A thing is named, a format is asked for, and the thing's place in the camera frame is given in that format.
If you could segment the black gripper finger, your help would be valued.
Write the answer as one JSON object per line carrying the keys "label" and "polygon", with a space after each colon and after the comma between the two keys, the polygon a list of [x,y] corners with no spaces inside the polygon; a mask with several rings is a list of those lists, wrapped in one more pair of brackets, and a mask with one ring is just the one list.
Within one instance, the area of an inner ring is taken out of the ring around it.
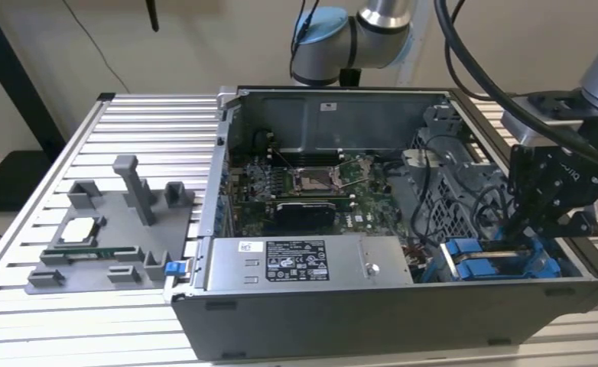
{"label": "black gripper finger", "polygon": [[562,189],[570,182],[565,165],[552,152],[527,152],[522,176],[522,208],[527,224],[542,238],[561,237]]}
{"label": "black gripper finger", "polygon": [[531,221],[531,197],[540,174],[537,163],[536,149],[514,145],[509,166],[509,194],[514,198],[514,212],[501,229],[502,242],[515,242]]}

